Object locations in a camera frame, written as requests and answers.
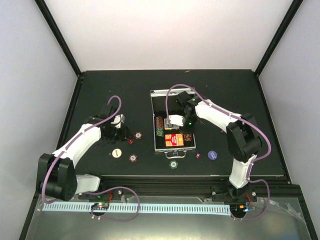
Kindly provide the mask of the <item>aluminium poker case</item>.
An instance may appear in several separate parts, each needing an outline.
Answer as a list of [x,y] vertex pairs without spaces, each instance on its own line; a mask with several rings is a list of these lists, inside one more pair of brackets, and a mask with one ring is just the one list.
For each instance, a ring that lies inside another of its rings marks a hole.
[[184,102],[195,92],[188,88],[151,90],[154,151],[169,160],[183,159],[196,149],[194,126],[185,120]]

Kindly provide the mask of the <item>red orange card deck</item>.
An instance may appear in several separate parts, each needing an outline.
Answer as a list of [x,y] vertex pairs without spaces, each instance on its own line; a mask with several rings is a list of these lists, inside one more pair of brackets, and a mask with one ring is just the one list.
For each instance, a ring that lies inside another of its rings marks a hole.
[[173,133],[165,135],[166,147],[180,147],[184,146],[184,137],[181,133]]

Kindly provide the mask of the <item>blue gold card deck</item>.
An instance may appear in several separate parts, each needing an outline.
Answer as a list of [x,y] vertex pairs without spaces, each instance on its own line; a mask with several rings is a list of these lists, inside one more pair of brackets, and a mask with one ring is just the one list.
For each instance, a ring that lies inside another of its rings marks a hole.
[[164,129],[165,129],[165,130],[170,131],[170,130],[177,130],[177,129],[179,129],[179,126],[178,126],[178,125],[169,123],[169,121],[168,121],[167,118],[165,118],[165,119],[163,120],[163,122],[164,122]]

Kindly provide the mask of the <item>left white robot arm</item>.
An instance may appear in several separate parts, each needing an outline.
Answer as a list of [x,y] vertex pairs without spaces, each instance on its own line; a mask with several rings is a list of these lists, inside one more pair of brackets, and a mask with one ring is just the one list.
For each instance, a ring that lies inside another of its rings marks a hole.
[[125,115],[112,105],[105,105],[96,116],[90,116],[78,132],[61,148],[44,153],[38,160],[36,191],[44,202],[69,201],[73,196],[89,192],[95,199],[103,199],[108,192],[101,178],[92,174],[76,174],[76,166],[84,154],[101,139],[117,143],[132,139],[125,125]]

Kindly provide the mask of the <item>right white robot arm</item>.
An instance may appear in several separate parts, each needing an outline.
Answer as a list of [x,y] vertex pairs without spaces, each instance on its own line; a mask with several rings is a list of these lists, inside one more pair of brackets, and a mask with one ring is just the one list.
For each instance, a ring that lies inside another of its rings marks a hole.
[[250,182],[250,175],[256,161],[270,155],[271,142],[258,127],[251,114],[238,114],[226,110],[202,96],[191,96],[186,91],[176,96],[176,102],[183,110],[183,115],[170,115],[169,120],[179,126],[183,134],[195,132],[195,124],[200,120],[218,127],[225,133],[229,153],[233,157],[228,198],[240,201],[245,195],[245,187]]

